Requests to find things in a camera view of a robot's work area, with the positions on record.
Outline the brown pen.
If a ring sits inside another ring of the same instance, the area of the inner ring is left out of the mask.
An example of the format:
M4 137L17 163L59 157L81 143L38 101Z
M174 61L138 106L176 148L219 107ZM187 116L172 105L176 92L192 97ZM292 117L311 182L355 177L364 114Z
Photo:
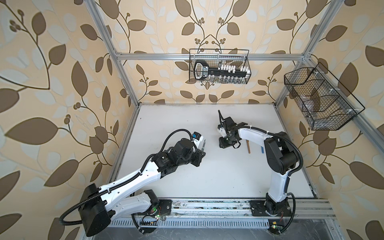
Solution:
M246 143L247 143L248 153L251 154L251 148L250 148L249 140L246 140Z

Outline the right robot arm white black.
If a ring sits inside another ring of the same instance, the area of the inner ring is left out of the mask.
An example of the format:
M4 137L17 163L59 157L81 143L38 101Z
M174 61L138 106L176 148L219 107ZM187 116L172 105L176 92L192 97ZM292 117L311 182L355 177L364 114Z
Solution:
M266 194L265 206L269 214L278 210L288 201L288 185L293 173L301 170L304 164L299 148L291 142L285 132L271 133L247 123L237 124L231 117L219 115L219 146L222 149L241 145L247 140L264 148L267 162L272 169L271 185Z

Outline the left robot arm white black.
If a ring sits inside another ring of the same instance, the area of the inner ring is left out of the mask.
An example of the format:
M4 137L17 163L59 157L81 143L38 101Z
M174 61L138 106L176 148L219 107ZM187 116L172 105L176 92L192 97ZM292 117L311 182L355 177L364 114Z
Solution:
M152 190L145 190L137 196L131 194L144 186L174 173L179 166L192 164L199 167L205 152L199 149L204 145L202 136L181 139L174 147L149 156L144 169L112 183L97 187L87 186L81 197L89 199L79 207L79 214L87 237L92 237L107 228L110 223L123 215L138 213L152 214L158 209L159 200Z

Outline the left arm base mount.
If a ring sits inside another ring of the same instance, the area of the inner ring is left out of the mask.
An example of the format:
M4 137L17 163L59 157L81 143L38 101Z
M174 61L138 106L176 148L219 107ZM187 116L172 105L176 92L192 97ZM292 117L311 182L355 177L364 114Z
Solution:
M152 233L160 224L166 220L166 216L171 214L172 200L159 200L152 204L144 213L132 214L132 220L135 227L141 234Z

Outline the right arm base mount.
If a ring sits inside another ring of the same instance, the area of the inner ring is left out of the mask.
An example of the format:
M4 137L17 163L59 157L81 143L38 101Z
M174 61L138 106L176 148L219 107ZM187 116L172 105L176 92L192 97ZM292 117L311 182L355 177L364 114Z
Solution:
M296 214L296 200L293 200L291 207L288 198L279 203L273 200L253 200L249 203L253 217L279 217L278 222L269 221L268 231L273 235L285 233Z

